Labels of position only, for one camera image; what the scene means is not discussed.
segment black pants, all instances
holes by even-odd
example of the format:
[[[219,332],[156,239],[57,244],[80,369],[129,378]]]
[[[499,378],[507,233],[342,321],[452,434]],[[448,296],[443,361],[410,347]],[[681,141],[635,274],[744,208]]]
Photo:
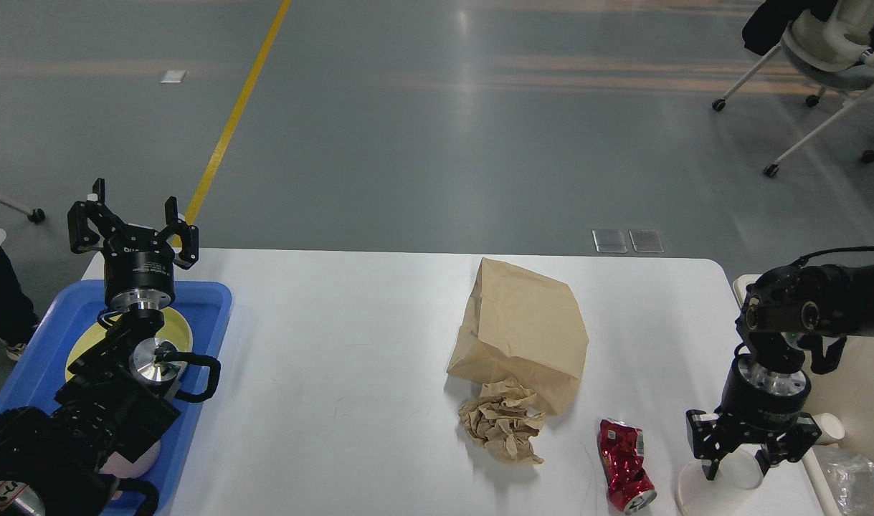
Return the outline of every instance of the black pants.
[[[0,338],[10,344],[27,343],[37,323],[32,300],[23,294],[13,264],[0,248]]]

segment yellow plate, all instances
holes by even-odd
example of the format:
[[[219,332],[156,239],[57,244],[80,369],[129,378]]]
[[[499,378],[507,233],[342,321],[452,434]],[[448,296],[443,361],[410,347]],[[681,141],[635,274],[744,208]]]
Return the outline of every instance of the yellow plate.
[[[191,336],[191,326],[188,326],[188,321],[172,307],[165,307],[162,310],[162,315],[166,318],[166,323],[157,331],[156,336],[175,344],[175,347],[181,350],[181,352],[189,352],[193,337]],[[73,363],[73,360],[80,358],[80,355],[86,353],[86,350],[95,346],[102,339],[105,339],[105,328],[99,326],[98,322],[94,322],[89,327],[89,330],[86,330],[80,336],[77,343],[73,344],[73,349],[70,350],[70,355],[67,356],[67,363],[64,365],[64,378],[67,381],[73,378],[73,373],[67,371],[67,367]]]

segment red can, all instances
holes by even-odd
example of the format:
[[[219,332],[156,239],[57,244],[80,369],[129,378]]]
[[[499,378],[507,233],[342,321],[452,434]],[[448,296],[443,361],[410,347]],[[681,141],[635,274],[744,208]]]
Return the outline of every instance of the red can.
[[[608,480],[608,499],[625,514],[634,514],[657,497],[644,471],[644,432],[614,419],[599,424],[599,456]]]

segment office chair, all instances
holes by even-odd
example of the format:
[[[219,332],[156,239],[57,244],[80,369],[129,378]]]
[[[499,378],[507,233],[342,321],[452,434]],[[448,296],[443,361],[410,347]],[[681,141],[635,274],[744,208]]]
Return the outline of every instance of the office chair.
[[[765,176],[777,176],[783,160],[858,105],[874,104],[874,51],[869,48],[873,26],[874,0],[839,0],[826,22],[806,10],[787,26],[781,42],[765,53],[721,98],[712,102],[711,107],[721,111],[726,99],[781,49],[798,72],[821,86],[816,95],[807,97],[807,107],[818,104],[827,90],[844,95],[842,108],[765,167],[762,170]],[[874,149],[864,150],[860,160],[863,163],[874,161]]]

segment black jacket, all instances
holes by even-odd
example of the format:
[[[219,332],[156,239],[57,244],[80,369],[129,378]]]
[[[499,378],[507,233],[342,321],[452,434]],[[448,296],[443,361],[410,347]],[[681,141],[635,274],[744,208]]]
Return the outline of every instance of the black jacket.
[[[742,27],[746,48],[765,55],[781,40],[787,24],[809,9],[820,21],[829,21],[837,0],[767,0]],[[874,26],[870,30],[870,48],[874,50]]]

